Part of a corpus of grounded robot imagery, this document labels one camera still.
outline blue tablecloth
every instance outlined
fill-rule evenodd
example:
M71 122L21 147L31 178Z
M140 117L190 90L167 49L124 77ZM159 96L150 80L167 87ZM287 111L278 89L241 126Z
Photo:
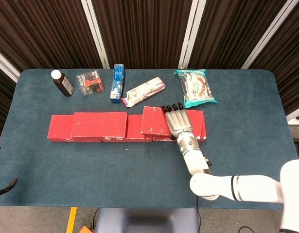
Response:
M77 87L76 75L90 69L62 69ZM50 69L24 71L17 83L0 138L0 188L18 183L0 196L0 205L195 207L190 174L178 146L153 143L53 143L47 139L53 114L127 111L183 102L173 69L126 70L124 93L154 77L166 89L127 109L109 99L112 70L100 69L105 91L83 97L75 89L64 97ZM213 175L260 174L279 179L280 168L296 151L275 77L266 70L207 70L217 104L204 111L207 139L201 150L213 163ZM202 200L207 208L282 208L281 204Z

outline curtain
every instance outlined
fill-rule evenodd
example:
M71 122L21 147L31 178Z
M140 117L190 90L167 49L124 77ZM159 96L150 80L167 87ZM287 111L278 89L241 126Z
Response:
M0 0L0 52L19 71L102 68L80 0Z
M15 82L0 69L0 134L11 105Z
M109 65L177 68L192 0L92 0Z
M299 108L299 3L250 68L274 73L287 115Z
M240 69L286 0L208 0L188 68Z

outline robotic arm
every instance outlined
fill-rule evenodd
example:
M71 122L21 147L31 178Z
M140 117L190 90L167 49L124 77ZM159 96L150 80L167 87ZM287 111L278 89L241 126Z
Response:
M299 160L281 168L280 182L261 176L211 175L211 163L203 156L193 127L182 104L162 107L172 138L177 138L186 166L192 175L191 190L207 200L224 196L234 201L284 203L280 233L299 233Z

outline plastic bag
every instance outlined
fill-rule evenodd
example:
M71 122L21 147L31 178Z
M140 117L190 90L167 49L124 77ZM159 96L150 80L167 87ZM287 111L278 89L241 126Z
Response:
M174 74L178 74L180 83L182 84L185 108L207 102L217 103L209 88L205 69L178 69L174 71Z

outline toothpaste box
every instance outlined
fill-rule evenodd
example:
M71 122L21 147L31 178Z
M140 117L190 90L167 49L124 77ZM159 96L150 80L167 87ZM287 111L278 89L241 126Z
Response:
M124 65L115 64L112 78L110 100L112 103L120 103L124 82Z

